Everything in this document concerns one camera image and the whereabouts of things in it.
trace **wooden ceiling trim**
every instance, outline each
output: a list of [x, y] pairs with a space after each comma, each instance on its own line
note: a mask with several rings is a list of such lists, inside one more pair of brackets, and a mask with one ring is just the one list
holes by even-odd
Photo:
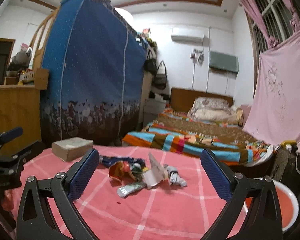
[[[43, 5], [45, 7], [53, 9], [53, 10], [55, 10], [57, 8], [57, 7], [55, 7], [49, 3], [46, 3], [44, 1], [41, 1], [41, 0], [28, 0], [28, 1], [35, 2], [37, 4]], [[121, 8], [121, 7], [129, 6], [129, 5], [152, 3], [152, 2], [193, 2], [193, 3], [202, 3], [202, 4], [209, 4], [209, 5], [215, 5], [215, 6], [221, 7], [223, 0], [217, 0], [217, 1], [211, 1], [211, 0], [136, 0], [136, 1], [126, 2], [126, 3], [116, 5], [116, 7]]]

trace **blue gripper pad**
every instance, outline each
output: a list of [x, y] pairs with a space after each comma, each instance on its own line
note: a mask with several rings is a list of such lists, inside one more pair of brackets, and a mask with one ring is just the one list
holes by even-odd
[[1, 140], [3, 143], [8, 143], [15, 138], [20, 137], [23, 134], [22, 127], [16, 127], [8, 132], [5, 132], [1, 135]]
[[86, 155], [82, 157], [82, 162], [79, 162], [80, 166], [69, 183], [68, 199], [70, 201], [81, 197], [91, 176], [99, 164], [99, 152], [96, 149], [91, 150], [88, 156]]
[[207, 173], [213, 187], [219, 195], [219, 198], [230, 201], [232, 198], [231, 184], [220, 166], [211, 157], [210, 153], [204, 149], [201, 153], [201, 165]]

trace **pink checkered blanket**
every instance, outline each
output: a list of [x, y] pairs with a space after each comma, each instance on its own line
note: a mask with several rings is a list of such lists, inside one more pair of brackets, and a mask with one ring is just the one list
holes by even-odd
[[[176, 236], [178, 239], [200, 239], [226, 203], [218, 197], [200, 159], [142, 147], [94, 147], [101, 155], [144, 158], [149, 167], [148, 153], [151, 152], [161, 164], [178, 168], [180, 176], [187, 181], [184, 188], [171, 187], [164, 181], [156, 188], [143, 189], [122, 199], [116, 193], [121, 184], [111, 180], [108, 169], [100, 164], [81, 198], [74, 203], [101, 240], [175, 240]], [[51, 149], [44, 150], [25, 165], [21, 181], [25, 184], [31, 175], [37, 179], [52, 178], [59, 171], [67, 171], [72, 163], [64, 163]], [[14, 191], [15, 216], [22, 190], [23, 187]], [[55, 202], [50, 199], [49, 203], [61, 232], [71, 236]], [[244, 217], [241, 212], [231, 236], [239, 231]]]

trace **white drawer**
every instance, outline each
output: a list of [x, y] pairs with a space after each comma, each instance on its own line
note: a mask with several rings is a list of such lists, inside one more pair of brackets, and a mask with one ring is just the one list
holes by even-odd
[[143, 112], [151, 113], [151, 114], [160, 114], [164, 109], [165, 109], [165, 107], [145, 106]]
[[167, 101], [157, 101], [152, 98], [146, 99], [146, 106], [165, 108]]
[[157, 116], [157, 114], [145, 113], [143, 116], [143, 127], [146, 127], [149, 123], [156, 119]]

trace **fabric wardrobe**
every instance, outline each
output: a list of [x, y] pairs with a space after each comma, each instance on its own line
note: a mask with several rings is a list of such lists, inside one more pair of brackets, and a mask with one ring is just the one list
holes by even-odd
[[63, 0], [42, 68], [41, 132], [47, 145], [79, 136], [108, 144], [138, 123], [146, 45], [110, 0]]

